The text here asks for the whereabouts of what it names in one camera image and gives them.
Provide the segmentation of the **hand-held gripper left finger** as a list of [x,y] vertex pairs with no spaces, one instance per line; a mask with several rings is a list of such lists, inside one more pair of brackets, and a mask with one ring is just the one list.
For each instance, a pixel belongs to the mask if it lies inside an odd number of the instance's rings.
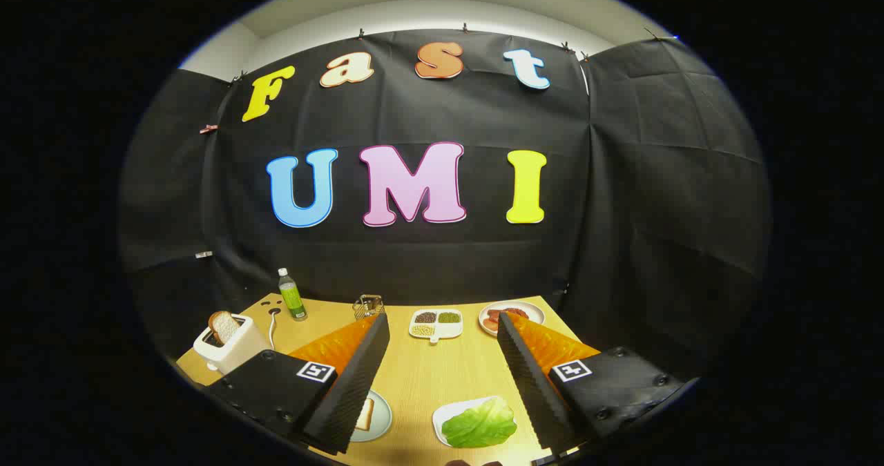
[[345,453],[390,341],[385,313],[366,321],[343,367],[268,349],[206,391],[284,440],[332,456]]

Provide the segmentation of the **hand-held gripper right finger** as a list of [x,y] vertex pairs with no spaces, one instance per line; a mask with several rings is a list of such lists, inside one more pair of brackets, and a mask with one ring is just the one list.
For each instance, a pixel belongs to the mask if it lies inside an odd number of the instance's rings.
[[539,443],[554,454],[632,440],[686,391],[628,347],[591,349],[508,311],[497,340]]

